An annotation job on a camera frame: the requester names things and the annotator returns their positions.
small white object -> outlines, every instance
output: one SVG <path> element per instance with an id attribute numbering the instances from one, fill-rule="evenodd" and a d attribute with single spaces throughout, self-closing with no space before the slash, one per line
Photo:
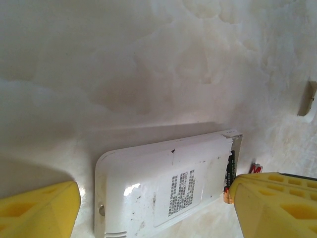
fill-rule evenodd
<path id="1" fill-rule="evenodd" d="M 103 154 L 96 238 L 150 238 L 219 198 L 237 135 L 228 130 Z"/>
<path id="2" fill-rule="evenodd" d="M 317 82 L 315 81 L 309 81 L 310 89 L 312 90 L 312 95 L 309 101 L 309 105 L 307 108 L 307 111 L 304 115 L 298 115 L 298 117 L 304 121 L 304 122 L 311 122 L 317 112 L 317 100 L 315 98 L 317 97 Z"/>

white plastic device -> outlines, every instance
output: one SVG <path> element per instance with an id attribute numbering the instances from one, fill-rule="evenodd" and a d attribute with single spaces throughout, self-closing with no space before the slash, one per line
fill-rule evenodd
<path id="1" fill-rule="evenodd" d="M 228 130 L 103 154 L 96 165 L 96 238 L 150 238 L 219 198 L 236 135 Z"/>

small hole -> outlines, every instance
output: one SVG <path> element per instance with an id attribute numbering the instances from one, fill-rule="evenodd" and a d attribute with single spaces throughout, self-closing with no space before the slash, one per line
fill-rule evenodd
<path id="1" fill-rule="evenodd" d="M 314 207 L 308 205 L 281 205 L 281 208 L 283 208 L 286 212 L 288 212 L 296 219 L 317 219 L 317 210 Z"/>
<path id="2" fill-rule="evenodd" d="M 105 206 L 103 206 L 103 205 L 100 206 L 99 214 L 102 215 L 103 217 L 106 215 Z"/>
<path id="3" fill-rule="evenodd" d="M 19 217 L 30 210 L 36 203 L 13 203 L 0 211 L 0 217 Z"/>
<path id="4" fill-rule="evenodd" d="M 304 197 L 305 194 L 302 191 L 297 191 L 297 190 L 289 190 L 289 193 L 298 197 Z"/>
<path id="5" fill-rule="evenodd" d="M 52 192 L 55 192 L 57 190 L 57 188 L 53 188 L 53 189 L 51 189 L 51 190 L 47 190 L 47 191 L 44 191 L 44 192 L 42 192 L 42 193 L 44 193 L 44 194 L 50 194 L 50 193 L 52 193 Z"/>
<path id="6" fill-rule="evenodd" d="M 295 179 L 289 179 L 288 183 L 293 184 L 293 185 L 301 185 L 302 182 L 300 182 L 299 180 L 295 180 Z"/>
<path id="7" fill-rule="evenodd" d="M 0 232 L 3 231 L 6 228 L 5 225 L 0 225 Z"/>
<path id="8" fill-rule="evenodd" d="M 311 229 L 313 232 L 317 234 L 317 227 L 309 227 L 309 229 Z"/>
<path id="9" fill-rule="evenodd" d="M 276 175 L 270 175 L 268 177 L 269 180 L 277 181 L 277 182 L 283 182 L 284 179 L 281 176 L 276 176 Z"/>
<path id="10" fill-rule="evenodd" d="M 271 185 L 271 184 L 268 185 L 267 187 L 270 188 L 270 189 L 274 189 L 274 190 L 276 190 L 276 191 L 280 191 L 280 192 L 282 192 L 282 191 L 284 190 L 283 187 L 276 186 L 276 185 Z"/>
<path id="11" fill-rule="evenodd" d="M 317 188 L 317 182 L 307 182 L 307 186 L 311 188 Z"/>
<path id="12" fill-rule="evenodd" d="M 311 199 L 314 201 L 317 201 L 317 194 L 312 194 L 311 193 Z"/>
<path id="13" fill-rule="evenodd" d="M 265 196 L 273 196 L 275 193 L 264 191 L 264 190 L 259 190 L 259 193 L 265 195 Z"/>

vent slot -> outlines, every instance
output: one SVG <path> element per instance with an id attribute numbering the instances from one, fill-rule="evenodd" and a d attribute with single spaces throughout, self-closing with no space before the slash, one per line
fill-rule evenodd
<path id="1" fill-rule="evenodd" d="M 126 238 L 127 232 L 107 232 L 105 238 Z"/>

white marble surface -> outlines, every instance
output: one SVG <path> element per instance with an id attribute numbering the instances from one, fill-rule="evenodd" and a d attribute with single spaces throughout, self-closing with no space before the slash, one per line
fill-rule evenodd
<path id="1" fill-rule="evenodd" d="M 3 0 L 0 197 L 75 179 L 72 237 L 93 237 L 94 166 L 109 150 L 226 128 L 238 173 L 317 177 L 315 0 Z M 218 200 L 155 238 L 241 238 Z"/>

